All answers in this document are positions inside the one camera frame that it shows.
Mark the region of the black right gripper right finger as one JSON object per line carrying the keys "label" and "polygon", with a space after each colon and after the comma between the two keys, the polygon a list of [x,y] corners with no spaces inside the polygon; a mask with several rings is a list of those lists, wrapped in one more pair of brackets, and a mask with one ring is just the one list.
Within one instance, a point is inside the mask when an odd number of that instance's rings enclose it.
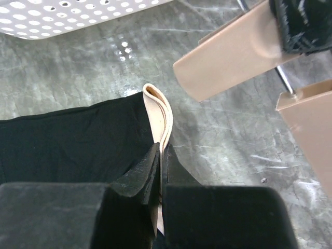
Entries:
{"label": "black right gripper right finger", "polygon": [[166,248],[297,248],[279,193],[262,186],[202,185],[168,145],[162,162]]}

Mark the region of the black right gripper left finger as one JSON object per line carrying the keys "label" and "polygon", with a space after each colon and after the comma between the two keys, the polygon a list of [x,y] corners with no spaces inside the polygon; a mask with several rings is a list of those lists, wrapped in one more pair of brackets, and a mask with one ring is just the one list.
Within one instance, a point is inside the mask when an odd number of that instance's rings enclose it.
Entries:
{"label": "black right gripper left finger", "polygon": [[1,248],[151,248],[159,145],[109,183],[1,185]]}

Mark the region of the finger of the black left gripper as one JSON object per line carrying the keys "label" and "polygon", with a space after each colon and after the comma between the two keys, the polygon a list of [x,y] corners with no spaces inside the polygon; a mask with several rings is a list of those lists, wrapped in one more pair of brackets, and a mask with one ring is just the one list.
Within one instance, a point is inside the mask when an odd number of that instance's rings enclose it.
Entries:
{"label": "finger of the black left gripper", "polygon": [[289,54],[331,50],[331,0],[269,1]]}

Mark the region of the beige clip hanger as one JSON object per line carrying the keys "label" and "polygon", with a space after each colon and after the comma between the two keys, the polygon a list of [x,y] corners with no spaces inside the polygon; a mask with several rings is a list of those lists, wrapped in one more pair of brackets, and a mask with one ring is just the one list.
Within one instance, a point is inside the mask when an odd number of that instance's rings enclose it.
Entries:
{"label": "beige clip hanger", "polygon": [[[293,58],[282,50],[276,19],[263,1],[201,39],[173,68],[188,95],[202,101]],[[330,195],[331,80],[282,93],[276,109]]]}

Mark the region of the black underwear beige waistband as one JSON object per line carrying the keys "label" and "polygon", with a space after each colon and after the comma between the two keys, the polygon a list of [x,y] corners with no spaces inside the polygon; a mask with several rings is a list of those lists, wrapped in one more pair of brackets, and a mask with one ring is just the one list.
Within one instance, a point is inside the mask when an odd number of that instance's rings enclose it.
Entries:
{"label": "black underwear beige waistband", "polygon": [[1,121],[1,183],[110,183],[153,145],[166,148],[169,101],[154,85],[91,106]]}

